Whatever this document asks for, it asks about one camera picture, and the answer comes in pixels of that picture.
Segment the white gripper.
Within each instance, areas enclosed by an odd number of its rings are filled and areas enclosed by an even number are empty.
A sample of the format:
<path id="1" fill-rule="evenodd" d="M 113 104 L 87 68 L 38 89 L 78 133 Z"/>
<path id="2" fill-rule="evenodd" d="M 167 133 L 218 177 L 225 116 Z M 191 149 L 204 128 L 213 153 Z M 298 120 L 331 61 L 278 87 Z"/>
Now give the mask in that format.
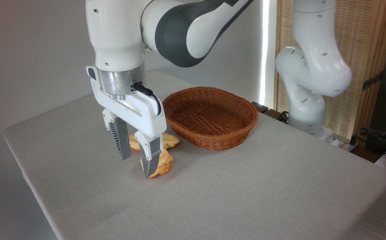
<path id="1" fill-rule="evenodd" d="M 159 164 L 160 154 L 163 152 L 163 135 L 167 129 L 164 110 L 158 115 L 157 101 L 139 91 L 117 100 L 105 94 L 98 82 L 98 72 L 94 66 L 88 66 L 87 74 L 91 78 L 91 86 L 95 99 L 102 107 L 106 129 L 111 132 L 118 152 L 123 160 L 131 157 L 130 140 L 127 123 L 138 132 L 145 177 L 153 175 Z"/>

